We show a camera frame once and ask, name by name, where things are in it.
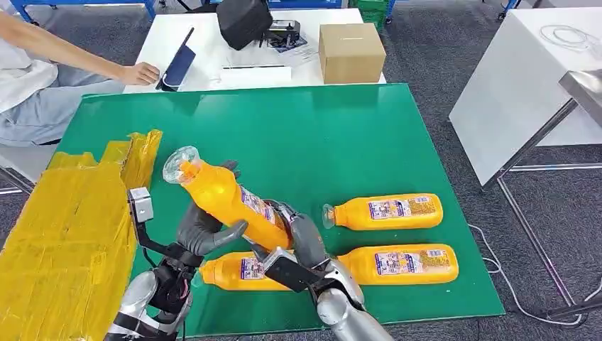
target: yellow taped box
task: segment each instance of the yellow taped box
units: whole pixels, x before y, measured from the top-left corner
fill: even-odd
[[[160,131],[56,153],[0,253],[2,340],[103,340],[136,250],[126,189],[148,186]]]

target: white table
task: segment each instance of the white table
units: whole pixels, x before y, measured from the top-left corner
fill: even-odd
[[[319,26],[322,24],[363,23],[357,9],[272,11],[272,16],[274,19],[299,21],[301,36],[307,37],[316,44],[319,39]],[[180,91],[300,87],[324,84],[318,58],[293,67],[290,80],[284,82],[274,79],[262,80],[261,78],[228,80],[227,82],[220,80],[221,67],[232,53],[251,58],[258,52],[258,48],[248,46],[239,52],[230,48],[221,37],[215,13],[156,16],[136,62],[147,62],[164,72],[191,27],[194,27],[195,31],[187,45],[197,54],[197,57],[192,62]],[[379,82],[386,82],[382,74]],[[124,92],[157,92],[157,90],[155,85],[128,86]]]
[[[602,8],[510,11],[449,114],[479,182],[485,188],[499,184],[570,308],[576,307],[574,299],[503,176],[508,171],[602,168],[600,163],[516,166],[535,146],[602,144],[602,126],[565,90],[571,89],[565,82],[573,74],[568,71],[602,69],[602,55],[554,45],[540,33],[543,26],[568,25],[602,38],[601,18]]]

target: green table surface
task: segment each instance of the green table surface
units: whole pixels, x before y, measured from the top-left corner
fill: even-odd
[[[155,218],[147,225],[158,242],[175,241],[190,201],[183,188],[162,179],[163,164],[175,149],[193,145],[209,163],[238,160],[239,182],[260,197],[309,214],[333,255],[375,245],[451,246],[460,268],[451,283],[363,287],[368,311],[381,323],[505,313],[406,84],[87,97],[58,150],[91,151],[100,159],[107,141],[151,129],[163,131],[150,185]],[[321,223],[324,203],[421,192],[437,194],[443,204],[443,221],[431,229],[355,232]],[[209,258],[245,250],[241,239]],[[132,278],[147,269],[138,248]],[[187,335],[323,328],[308,293],[234,292],[201,283],[193,294]]]

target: black bag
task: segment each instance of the black bag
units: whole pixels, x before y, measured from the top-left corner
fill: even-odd
[[[221,36],[234,50],[259,40],[272,26],[267,0],[223,0],[217,6]]]

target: gray pants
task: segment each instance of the gray pants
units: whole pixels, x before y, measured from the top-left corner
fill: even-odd
[[[0,144],[36,146],[62,138],[85,94],[119,94],[124,85],[58,65],[58,77],[19,105],[0,112]]]

